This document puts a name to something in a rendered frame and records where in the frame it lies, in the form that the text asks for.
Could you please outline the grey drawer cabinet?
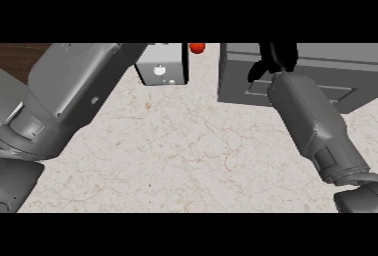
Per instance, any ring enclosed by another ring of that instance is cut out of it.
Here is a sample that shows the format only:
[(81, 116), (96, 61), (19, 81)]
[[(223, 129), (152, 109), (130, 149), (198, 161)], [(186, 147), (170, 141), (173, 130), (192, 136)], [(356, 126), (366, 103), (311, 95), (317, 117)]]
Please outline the grey drawer cabinet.
[[(335, 108), (351, 113), (378, 98), (378, 43), (298, 43), (295, 72), (317, 83)], [(252, 64), (260, 60), (257, 43), (221, 43), (218, 101), (269, 106), (266, 73), (248, 83)]]

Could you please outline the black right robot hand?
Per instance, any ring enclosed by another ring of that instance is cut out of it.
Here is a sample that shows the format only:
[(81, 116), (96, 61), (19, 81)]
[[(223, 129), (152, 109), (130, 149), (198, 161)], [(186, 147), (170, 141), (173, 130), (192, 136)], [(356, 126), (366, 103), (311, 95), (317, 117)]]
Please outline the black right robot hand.
[(295, 43), (260, 43), (260, 60), (248, 72), (248, 82), (258, 80), (264, 73), (292, 72), (298, 61)]

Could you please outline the pale grey box appliance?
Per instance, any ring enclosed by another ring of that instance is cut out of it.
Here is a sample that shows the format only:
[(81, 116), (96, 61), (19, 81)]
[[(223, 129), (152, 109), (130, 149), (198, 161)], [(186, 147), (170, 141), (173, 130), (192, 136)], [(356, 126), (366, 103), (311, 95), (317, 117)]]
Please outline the pale grey box appliance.
[(187, 44), (149, 44), (134, 68), (146, 86), (186, 85), (189, 82)]

